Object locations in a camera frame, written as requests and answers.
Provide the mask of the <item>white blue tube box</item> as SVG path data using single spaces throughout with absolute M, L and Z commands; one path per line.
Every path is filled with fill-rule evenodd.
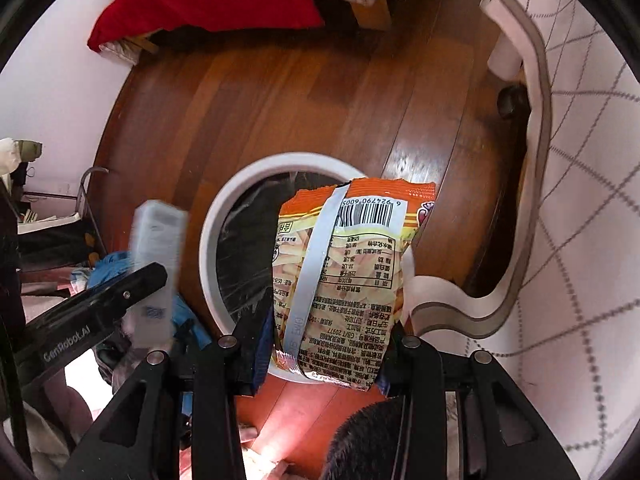
M 129 241 L 131 270 L 159 263 L 166 271 L 165 285 L 128 310 L 126 332 L 134 348 L 163 347 L 171 337 L 172 297 L 180 272 L 189 214 L 161 200 L 147 200 L 134 212 Z

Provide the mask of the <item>orange chip bag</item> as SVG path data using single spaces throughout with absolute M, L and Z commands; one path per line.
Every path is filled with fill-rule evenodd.
M 402 262 L 436 185 L 359 178 L 300 190 L 278 215 L 273 361 L 315 382 L 369 389 L 404 305 Z

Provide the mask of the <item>white round trash bin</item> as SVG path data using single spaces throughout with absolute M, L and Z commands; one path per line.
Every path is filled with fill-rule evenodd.
M 234 176 L 215 197 L 201 237 L 203 289 L 213 316 L 232 334 L 239 319 L 255 310 L 272 286 L 272 257 L 281 206 L 300 190 L 345 184 L 358 177 L 352 168 L 326 156 L 292 153 L 254 162 Z M 296 382 L 315 382 L 280 370 Z

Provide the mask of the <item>black desk chair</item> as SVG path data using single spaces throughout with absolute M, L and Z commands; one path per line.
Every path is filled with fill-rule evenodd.
M 17 225 L 18 267 L 25 273 L 53 271 L 96 263 L 106 255 L 104 241 L 89 202 L 88 183 L 94 174 L 110 170 L 92 166 L 81 176 L 75 196 L 25 192 L 27 197 L 72 200 L 74 212 L 64 217 L 20 222 Z

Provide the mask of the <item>white patterned tablecloth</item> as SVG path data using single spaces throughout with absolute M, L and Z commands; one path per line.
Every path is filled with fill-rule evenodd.
M 529 116 L 514 247 L 480 298 L 410 281 L 413 329 L 485 350 L 583 479 L 622 461 L 639 423 L 639 83 L 582 0 L 482 0 L 501 30 L 489 67 L 521 63 Z

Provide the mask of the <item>white coat on rack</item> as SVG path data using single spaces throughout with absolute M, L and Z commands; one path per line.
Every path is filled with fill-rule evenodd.
M 0 176 L 12 174 L 22 162 L 34 162 L 42 154 L 42 144 L 32 140 L 0 140 Z

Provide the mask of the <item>red blanket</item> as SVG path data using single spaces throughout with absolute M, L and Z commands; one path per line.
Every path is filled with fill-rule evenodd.
M 110 42 L 183 26 L 225 32 L 322 25 L 314 0 L 114 0 L 96 20 L 87 46 L 98 52 Z

